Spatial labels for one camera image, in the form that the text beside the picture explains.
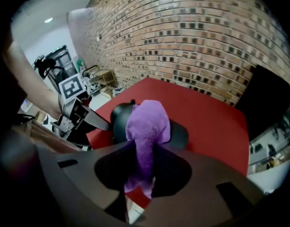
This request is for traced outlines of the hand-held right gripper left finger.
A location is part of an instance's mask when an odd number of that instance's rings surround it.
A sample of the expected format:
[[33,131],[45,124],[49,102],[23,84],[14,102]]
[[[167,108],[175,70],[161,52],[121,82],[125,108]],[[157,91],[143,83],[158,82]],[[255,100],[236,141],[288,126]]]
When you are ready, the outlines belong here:
[[38,149],[44,178],[63,210],[125,210],[124,184],[135,161],[133,142],[55,154]]

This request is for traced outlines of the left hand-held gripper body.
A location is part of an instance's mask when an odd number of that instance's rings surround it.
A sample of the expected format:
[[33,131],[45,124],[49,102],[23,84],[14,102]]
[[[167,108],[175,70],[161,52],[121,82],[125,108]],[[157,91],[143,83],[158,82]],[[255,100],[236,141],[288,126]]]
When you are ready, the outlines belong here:
[[59,83],[61,116],[52,122],[53,132],[66,139],[73,131],[82,128],[84,133],[95,129],[95,112],[89,107],[91,96],[87,93],[80,74]]

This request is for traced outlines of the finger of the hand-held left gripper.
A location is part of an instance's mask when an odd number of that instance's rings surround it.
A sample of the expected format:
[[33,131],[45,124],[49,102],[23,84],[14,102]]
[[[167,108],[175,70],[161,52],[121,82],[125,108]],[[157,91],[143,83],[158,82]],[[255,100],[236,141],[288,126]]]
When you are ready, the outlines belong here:
[[103,131],[110,130],[110,123],[102,118],[99,114],[94,112],[91,108],[86,107],[85,122]]

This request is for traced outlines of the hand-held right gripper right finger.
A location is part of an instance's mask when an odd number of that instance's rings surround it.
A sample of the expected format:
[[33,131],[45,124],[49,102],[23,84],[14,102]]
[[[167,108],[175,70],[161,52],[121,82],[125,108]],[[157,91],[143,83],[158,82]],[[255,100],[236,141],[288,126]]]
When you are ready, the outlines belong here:
[[154,176],[139,227],[232,227],[263,198],[235,169],[186,150],[155,148]]

